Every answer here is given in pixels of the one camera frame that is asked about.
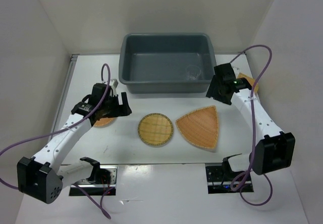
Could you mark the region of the square woven tray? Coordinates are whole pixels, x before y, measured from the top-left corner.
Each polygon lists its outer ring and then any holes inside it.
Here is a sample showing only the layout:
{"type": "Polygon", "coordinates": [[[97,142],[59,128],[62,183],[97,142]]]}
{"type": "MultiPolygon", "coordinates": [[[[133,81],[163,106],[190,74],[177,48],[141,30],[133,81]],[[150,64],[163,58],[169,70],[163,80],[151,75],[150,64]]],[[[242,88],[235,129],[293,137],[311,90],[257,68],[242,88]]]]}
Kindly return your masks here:
{"type": "Polygon", "coordinates": [[[257,94],[258,93],[258,90],[259,90],[259,85],[258,83],[255,83],[255,79],[243,74],[243,73],[239,73],[238,74],[238,77],[237,78],[245,78],[251,86],[254,86],[255,85],[255,88],[254,88],[254,93],[257,94]]]}

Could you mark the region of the clear plastic cup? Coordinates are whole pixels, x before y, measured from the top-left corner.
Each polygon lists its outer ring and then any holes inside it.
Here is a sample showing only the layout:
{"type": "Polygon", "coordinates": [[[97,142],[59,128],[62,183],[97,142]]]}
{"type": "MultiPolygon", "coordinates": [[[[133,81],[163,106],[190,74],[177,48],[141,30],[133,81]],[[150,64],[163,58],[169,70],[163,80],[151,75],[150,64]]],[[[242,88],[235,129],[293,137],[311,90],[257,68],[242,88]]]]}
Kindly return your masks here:
{"type": "Polygon", "coordinates": [[[186,68],[186,79],[187,80],[198,80],[201,75],[201,69],[195,65],[189,65],[186,68]]]}

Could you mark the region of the round green-rimmed bamboo tray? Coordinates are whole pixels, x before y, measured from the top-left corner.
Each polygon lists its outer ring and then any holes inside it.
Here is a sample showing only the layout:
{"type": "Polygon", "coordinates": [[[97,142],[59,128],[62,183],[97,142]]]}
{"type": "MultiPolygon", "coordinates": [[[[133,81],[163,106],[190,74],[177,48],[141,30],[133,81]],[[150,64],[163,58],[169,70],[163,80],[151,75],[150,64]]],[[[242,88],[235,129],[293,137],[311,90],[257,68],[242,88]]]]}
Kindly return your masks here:
{"type": "Polygon", "coordinates": [[[140,140],[151,147],[162,147],[172,138],[174,126],[164,114],[151,113],[145,115],[139,122],[137,133],[140,140]]]}

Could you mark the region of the triangular woven tray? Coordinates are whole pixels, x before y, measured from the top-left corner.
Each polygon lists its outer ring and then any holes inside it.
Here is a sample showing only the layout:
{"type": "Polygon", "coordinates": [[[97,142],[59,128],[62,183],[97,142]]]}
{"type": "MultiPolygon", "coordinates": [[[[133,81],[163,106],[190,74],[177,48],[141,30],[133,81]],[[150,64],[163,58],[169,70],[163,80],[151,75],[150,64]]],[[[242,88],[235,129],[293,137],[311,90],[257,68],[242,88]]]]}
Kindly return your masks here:
{"type": "Polygon", "coordinates": [[[220,124],[214,105],[193,110],[175,121],[181,136],[191,145],[213,151],[217,147],[220,124]]]}

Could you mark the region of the grey plastic bin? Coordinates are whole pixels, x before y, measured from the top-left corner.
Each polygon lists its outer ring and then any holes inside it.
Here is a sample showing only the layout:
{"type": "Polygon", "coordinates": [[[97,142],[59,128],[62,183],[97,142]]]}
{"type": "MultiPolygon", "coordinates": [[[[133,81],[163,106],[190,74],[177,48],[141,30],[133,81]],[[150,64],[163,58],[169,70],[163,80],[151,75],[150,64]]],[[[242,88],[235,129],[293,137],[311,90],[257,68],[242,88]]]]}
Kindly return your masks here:
{"type": "Polygon", "coordinates": [[[121,46],[119,80],[133,94],[204,93],[215,65],[205,33],[130,33],[121,46]],[[189,65],[200,67],[198,80],[186,79],[189,65]]]}

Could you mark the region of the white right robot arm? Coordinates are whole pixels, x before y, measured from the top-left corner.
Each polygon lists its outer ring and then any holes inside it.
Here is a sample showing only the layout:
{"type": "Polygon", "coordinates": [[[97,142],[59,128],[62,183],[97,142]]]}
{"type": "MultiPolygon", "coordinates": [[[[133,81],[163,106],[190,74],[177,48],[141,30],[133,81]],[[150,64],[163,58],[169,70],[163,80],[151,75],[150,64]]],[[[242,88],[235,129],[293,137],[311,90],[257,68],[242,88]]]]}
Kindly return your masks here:
{"type": "Polygon", "coordinates": [[[295,137],[277,126],[259,100],[251,94],[252,86],[246,78],[236,78],[231,64],[214,67],[214,76],[206,96],[219,102],[234,105],[247,125],[255,132],[255,151],[224,158],[222,176],[233,180],[239,172],[251,169],[257,174],[267,174],[291,165],[295,137]]]}

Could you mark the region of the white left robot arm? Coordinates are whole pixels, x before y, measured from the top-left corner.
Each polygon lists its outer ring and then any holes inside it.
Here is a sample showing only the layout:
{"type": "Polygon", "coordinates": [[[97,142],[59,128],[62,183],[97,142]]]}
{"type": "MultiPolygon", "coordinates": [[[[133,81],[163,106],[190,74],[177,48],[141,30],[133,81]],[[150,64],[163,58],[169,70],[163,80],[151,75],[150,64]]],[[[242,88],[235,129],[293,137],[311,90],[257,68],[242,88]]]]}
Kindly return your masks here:
{"type": "Polygon", "coordinates": [[[127,94],[117,94],[118,82],[96,83],[71,111],[66,123],[40,151],[31,158],[23,157],[17,164],[18,190],[46,204],[53,203],[63,188],[85,179],[93,184],[107,176],[100,163],[82,157],[76,163],[61,164],[80,138],[101,119],[131,114],[127,94]]]}

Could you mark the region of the round tan woven tray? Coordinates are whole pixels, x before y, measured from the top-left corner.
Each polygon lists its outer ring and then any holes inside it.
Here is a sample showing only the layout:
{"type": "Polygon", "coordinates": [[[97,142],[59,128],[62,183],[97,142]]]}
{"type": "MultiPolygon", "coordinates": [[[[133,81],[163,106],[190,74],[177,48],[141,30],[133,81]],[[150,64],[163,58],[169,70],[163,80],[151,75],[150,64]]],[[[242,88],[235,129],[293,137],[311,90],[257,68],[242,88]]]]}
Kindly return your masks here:
{"type": "Polygon", "coordinates": [[[102,118],[93,125],[96,128],[103,128],[111,125],[117,118],[102,118]]]}

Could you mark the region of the aluminium table edge rail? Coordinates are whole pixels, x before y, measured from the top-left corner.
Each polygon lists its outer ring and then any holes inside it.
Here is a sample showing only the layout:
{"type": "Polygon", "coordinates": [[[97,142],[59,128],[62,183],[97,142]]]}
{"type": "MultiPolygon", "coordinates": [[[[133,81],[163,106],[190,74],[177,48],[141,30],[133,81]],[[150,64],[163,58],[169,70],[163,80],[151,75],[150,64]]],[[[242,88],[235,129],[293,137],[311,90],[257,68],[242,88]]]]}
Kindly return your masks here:
{"type": "Polygon", "coordinates": [[[63,90],[62,90],[60,100],[59,100],[59,105],[58,105],[58,108],[57,108],[57,111],[55,114],[55,119],[54,119],[54,122],[53,122],[53,125],[51,128],[52,131],[56,131],[59,129],[59,123],[60,123],[61,116],[63,113],[66,97],[68,94],[68,89],[70,87],[70,83],[71,83],[74,68],[75,68],[75,63],[77,61],[78,56],[79,56],[79,54],[72,54],[71,55],[67,75],[65,77],[65,81],[64,81],[64,85],[63,85],[63,90]]]}

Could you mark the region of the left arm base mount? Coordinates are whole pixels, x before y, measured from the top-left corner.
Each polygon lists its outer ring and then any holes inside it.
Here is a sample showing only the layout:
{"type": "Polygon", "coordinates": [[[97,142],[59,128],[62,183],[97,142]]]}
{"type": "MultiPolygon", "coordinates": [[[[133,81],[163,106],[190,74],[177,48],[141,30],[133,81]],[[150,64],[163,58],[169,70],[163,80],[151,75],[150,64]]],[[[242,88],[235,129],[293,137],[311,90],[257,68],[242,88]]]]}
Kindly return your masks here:
{"type": "Polygon", "coordinates": [[[76,184],[89,196],[102,196],[110,188],[106,196],[116,195],[117,165],[101,165],[101,173],[94,181],[79,180],[76,184]]]}

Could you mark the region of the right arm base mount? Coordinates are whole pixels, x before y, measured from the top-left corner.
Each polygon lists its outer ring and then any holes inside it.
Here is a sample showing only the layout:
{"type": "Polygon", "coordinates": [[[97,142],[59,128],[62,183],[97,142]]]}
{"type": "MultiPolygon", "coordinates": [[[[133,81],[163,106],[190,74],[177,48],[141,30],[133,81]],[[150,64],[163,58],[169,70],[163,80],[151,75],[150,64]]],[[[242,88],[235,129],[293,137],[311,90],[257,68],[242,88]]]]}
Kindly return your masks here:
{"type": "Polygon", "coordinates": [[[235,193],[231,190],[231,182],[240,172],[224,170],[221,163],[205,165],[208,194],[235,193]]]}

